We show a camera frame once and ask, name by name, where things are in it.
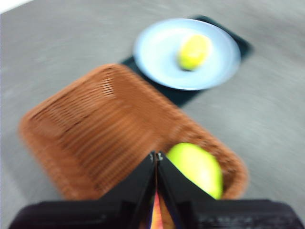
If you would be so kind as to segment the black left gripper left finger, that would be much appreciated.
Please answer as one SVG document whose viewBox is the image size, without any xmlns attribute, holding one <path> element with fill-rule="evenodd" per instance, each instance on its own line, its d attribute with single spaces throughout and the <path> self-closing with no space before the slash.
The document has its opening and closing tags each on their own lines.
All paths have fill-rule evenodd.
<svg viewBox="0 0 305 229">
<path fill-rule="evenodd" d="M 44 201 L 23 207 L 11 229 L 137 229 L 155 193 L 155 152 L 97 200 Z"/>
</svg>

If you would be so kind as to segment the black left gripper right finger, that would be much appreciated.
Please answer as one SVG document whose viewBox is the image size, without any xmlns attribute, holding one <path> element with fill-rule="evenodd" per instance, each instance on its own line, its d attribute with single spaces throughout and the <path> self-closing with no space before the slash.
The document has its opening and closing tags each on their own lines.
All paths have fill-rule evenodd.
<svg viewBox="0 0 305 229">
<path fill-rule="evenodd" d="M 178 229 L 303 229 L 294 210 L 267 199 L 216 200 L 156 153 L 158 191 Z"/>
</svg>

